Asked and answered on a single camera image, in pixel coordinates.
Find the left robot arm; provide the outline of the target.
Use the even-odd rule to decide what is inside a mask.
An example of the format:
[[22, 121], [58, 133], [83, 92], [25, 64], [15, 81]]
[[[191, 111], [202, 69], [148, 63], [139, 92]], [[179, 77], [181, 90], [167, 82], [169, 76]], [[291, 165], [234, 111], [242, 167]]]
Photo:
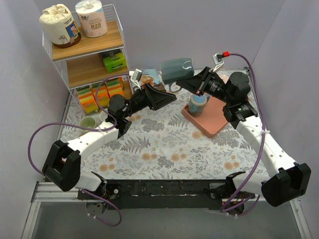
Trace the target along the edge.
[[51, 182], [66, 192], [72, 188], [88, 190], [95, 199], [105, 196], [105, 180], [97, 173], [81, 170], [81, 160], [97, 149], [122, 137], [131, 126], [127, 118], [144, 109], [158, 110], [176, 100], [176, 95], [159, 91], [150, 84], [137, 89], [127, 100], [113, 95], [109, 101], [108, 117], [97, 128], [70, 140], [53, 143], [42, 173]]

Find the patterned blue mug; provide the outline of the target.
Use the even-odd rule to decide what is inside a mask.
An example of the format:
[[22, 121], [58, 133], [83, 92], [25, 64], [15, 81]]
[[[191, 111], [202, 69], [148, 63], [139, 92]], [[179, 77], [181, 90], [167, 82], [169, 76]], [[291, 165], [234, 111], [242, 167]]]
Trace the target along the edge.
[[189, 103], [188, 103], [188, 112], [193, 117], [198, 117], [203, 113], [205, 105], [208, 103], [210, 99], [210, 95], [204, 94], [204, 95], [195, 95], [193, 94], [190, 97]]

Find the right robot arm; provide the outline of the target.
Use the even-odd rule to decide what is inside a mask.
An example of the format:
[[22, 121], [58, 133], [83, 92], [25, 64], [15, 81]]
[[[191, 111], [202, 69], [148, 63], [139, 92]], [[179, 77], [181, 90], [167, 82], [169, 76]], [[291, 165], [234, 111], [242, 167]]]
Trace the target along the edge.
[[207, 93], [224, 102], [226, 120], [251, 145], [258, 154], [256, 161], [262, 162], [267, 170], [267, 177], [256, 175], [254, 171], [227, 176], [224, 188], [229, 197], [237, 198], [247, 192], [263, 196], [271, 206], [277, 207], [306, 193], [310, 167], [297, 163], [266, 130], [257, 110], [248, 101], [251, 87], [246, 74], [233, 72], [224, 82], [206, 67], [176, 84], [193, 94]]

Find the light blue mug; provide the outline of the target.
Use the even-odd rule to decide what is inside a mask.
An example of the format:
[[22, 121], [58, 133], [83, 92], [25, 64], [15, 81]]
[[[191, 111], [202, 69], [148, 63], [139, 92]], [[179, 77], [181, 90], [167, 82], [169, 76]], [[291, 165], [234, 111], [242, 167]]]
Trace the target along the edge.
[[105, 113], [104, 111], [101, 111], [100, 114], [99, 114], [99, 119], [101, 122], [104, 122], [108, 117], [108, 114]]

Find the dark teal mug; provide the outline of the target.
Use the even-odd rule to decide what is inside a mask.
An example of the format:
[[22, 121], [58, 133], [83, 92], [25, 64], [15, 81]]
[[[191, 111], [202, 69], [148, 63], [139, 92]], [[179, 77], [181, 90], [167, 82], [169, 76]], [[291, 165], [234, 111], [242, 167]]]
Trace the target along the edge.
[[194, 75], [193, 60], [191, 58], [177, 58], [164, 61], [160, 65], [160, 74], [163, 83], [168, 85], [169, 91], [177, 93], [181, 90], [181, 87], [173, 91], [171, 86], [176, 81], [184, 80]]

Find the green mug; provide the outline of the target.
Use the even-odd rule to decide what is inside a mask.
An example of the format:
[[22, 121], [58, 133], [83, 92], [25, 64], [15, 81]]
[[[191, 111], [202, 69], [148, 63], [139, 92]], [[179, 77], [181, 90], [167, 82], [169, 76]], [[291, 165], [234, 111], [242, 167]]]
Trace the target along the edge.
[[85, 128], [96, 128], [97, 122], [93, 117], [85, 117], [80, 120], [79, 126]]

